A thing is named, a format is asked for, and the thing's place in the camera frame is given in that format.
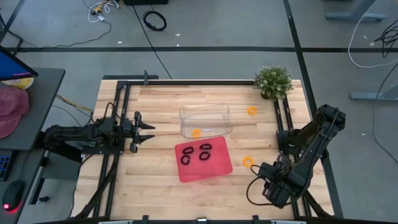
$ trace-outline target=orange rubber band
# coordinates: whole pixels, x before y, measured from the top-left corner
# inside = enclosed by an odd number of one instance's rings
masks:
[[[248,115],[256,115],[257,114],[257,108],[255,108],[254,106],[251,106],[248,108]]]
[[[200,129],[195,129],[195,130],[193,130],[192,136],[193,136],[194,138],[200,138],[200,135],[201,135]]]
[[[251,167],[253,164],[254,164],[254,160],[253,160],[253,158],[251,158],[250,156],[245,156],[245,157],[243,158],[243,165],[244,165],[245,167]]]

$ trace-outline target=plant pot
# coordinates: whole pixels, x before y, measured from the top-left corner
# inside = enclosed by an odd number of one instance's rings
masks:
[[[261,93],[261,97],[265,100],[269,100],[269,96],[267,95],[267,93]]]

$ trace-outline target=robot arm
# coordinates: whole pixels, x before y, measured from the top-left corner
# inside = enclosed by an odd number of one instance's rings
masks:
[[[81,146],[82,154],[122,154],[124,140],[132,138],[130,151],[137,152],[137,144],[155,137],[154,135],[140,135],[141,129],[155,129],[155,127],[141,121],[140,112],[134,113],[134,124],[129,119],[121,119],[120,125],[113,118],[97,119],[93,124],[84,127],[61,127],[58,125],[48,128],[44,135],[44,146],[52,151],[55,147]]]
[[[345,127],[345,114],[329,105],[321,106],[313,121],[302,129],[278,136],[282,152],[302,153],[294,163],[287,153],[278,156],[273,165],[263,162],[258,175],[266,181],[263,196],[283,208],[289,197],[297,200],[310,186],[313,167],[337,133]]]

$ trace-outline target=white cable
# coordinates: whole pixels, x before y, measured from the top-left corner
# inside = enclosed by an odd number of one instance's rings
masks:
[[[357,25],[356,25],[356,27],[355,27],[355,29],[354,29],[353,35],[351,36],[351,40],[350,40],[350,42],[349,42],[349,45],[348,45],[348,55],[349,55],[349,58],[350,58],[351,61],[352,61],[356,66],[358,66],[359,68],[376,68],[376,67],[385,66],[385,65],[390,65],[390,64],[392,64],[392,63],[398,62],[398,58],[397,58],[397,59],[395,59],[395,60],[393,60],[392,62],[389,62],[389,63],[380,64],[380,65],[365,66],[365,65],[359,65],[359,64],[357,64],[357,63],[354,61],[353,57],[351,56],[351,52],[349,51],[349,49],[351,48],[351,44],[353,43],[353,39],[354,39],[354,35],[355,35],[355,32],[356,32],[356,29],[358,28],[359,24],[361,23],[361,21],[363,20],[363,18],[366,16],[366,14],[369,12],[369,10],[371,10],[372,7],[373,7],[373,5],[363,14],[362,18],[358,21],[358,23],[357,23]]]
[[[94,5],[92,5],[92,6],[89,7],[89,9],[88,9],[88,22],[90,22],[90,23],[95,23],[95,22],[101,21],[101,19],[97,19],[97,20],[95,20],[95,21],[92,21],[92,20],[90,19],[90,15],[91,15],[90,12],[93,11],[92,8],[93,8],[94,6],[97,6],[97,5],[101,4],[101,3],[102,3],[102,1],[100,1],[99,3],[94,4]],[[111,12],[111,8],[109,8],[108,5],[114,6],[114,4],[111,3],[111,2],[107,2],[107,3],[104,4],[103,9],[105,9],[105,12],[109,14],[109,13]]]

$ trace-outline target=clear plastic container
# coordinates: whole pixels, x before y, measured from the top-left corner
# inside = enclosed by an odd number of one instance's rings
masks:
[[[232,128],[227,104],[180,109],[181,135],[187,139],[225,136]]]

